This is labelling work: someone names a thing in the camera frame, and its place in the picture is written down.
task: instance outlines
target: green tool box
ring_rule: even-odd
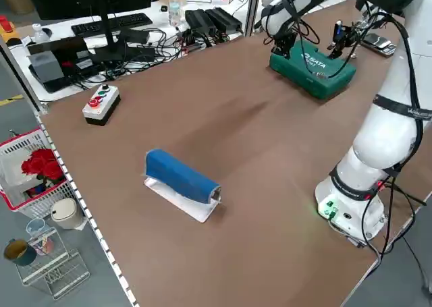
[[[309,70],[316,73],[315,75],[312,75],[304,64],[300,41],[292,47],[290,59],[272,53],[270,67],[318,99],[328,99],[350,83],[356,73],[353,65],[348,63],[337,76],[331,79],[326,78],[336,73],[344,64],[344,60],[329,59],[318,52],[315,45],[305,41],[303,47]]]

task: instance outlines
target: mobile phone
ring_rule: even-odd
[[[384,57],[392,56],[396,50],[396,46],[390,40],[373,32],[365,36],[362,45]]]
[[[377,49],[384,49],[392,43],[390,40],[386,39],[385,37],[379,36],[374,32],[368,33],[363,39],[363,42],[366,44],[370,44]]]

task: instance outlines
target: keyboard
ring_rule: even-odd
[[[109,19],[109,25],[112,32],[118,31],[122,28],[133,28],[149,25],[152,23],[153,22],[150,20],[150,18],[143,13],[134,13],[132,15],[120,16]],[[75,36],[80,36],[84,38],[102,35],[105,33],[102,21],[87,22],[81,25],[73,25],[72,31],[74,32]]]

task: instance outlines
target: wire basket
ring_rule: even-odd
[[[18,154],[22,149],[32,152],[40,148],[50,148],[50,146],[42,130],[38,128],[0,144],[0,155]],[[0,195],[9,209],[14,212],[18,211],[30,218],[45,218],[50,214],[51,206],[57,201],[64,198],[75,198],[74,191],[68,181],[61,182],[31,198],[16,187],[9,185],[2,169],[0,169],[0,185]]]

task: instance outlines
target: brown table surface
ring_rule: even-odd
[[[334,22],[358,16],[350,1],[306,21],[325,49]],[[391,59],[359,48],[351,86],[325,103],[270,70],[269,51],[263,35],[241,38],[123,78],[105,127],[82,116],[94,90],[43,117],[141,306],[338,306],[375,260],[318,216],[314,189],[349,149]],[[400,176],[421,198],[432,188],[425,147]],[[206,223],[143,185],[152,148],[222,185]],[[409,214],[398,197],[395,229]]]

